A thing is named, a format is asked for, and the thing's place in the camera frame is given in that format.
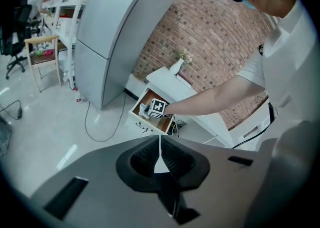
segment blue face mask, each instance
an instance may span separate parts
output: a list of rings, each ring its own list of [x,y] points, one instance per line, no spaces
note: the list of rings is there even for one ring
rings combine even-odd
[[[250,9],[255,9],[255,7],[252,4],[250,4],[247,0],[242,0],[242,2]]]

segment white t-shirt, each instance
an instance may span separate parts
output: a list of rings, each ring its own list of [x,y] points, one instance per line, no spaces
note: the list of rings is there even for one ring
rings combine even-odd
[[[319,41],[300,0],[267,37],[262,55],[256,51],[237,75],[264,87],[279,112],[257,149],[264,140],[320,117]]]
[[[32,10],[30,12],[29,18],[33,19],[39,15],[39,9],[42,9],[43,0],[32,0],[29,5],[32,5]]]

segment bottle with red cap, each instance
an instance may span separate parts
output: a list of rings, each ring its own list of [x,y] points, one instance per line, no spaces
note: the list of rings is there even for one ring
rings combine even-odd
[[[77,87],[74,90],[75,90],[75,101],[80,102],[81,101],[80,92]]]

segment white cross symbol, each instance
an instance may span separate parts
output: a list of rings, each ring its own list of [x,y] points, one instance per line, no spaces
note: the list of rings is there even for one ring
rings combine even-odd
[[[159,103],[158,106],[155,106],[155,107],[154,107],[155,110],[159,110],[159,109],[161,109],[161,108],[162,108],[162,104],[161,104],[161,103]]]

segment brick wall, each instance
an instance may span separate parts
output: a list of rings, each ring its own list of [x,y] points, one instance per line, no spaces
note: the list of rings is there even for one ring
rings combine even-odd
[[[177,50],[194,54],[182,73],[200,92],[234,76],[272,29],[256,10],[232,0],[175,0],[148,39],[133,69],[141,80],[152,71],[170,67]],[[265,94],[220,112],[229,129],[246,119]]]

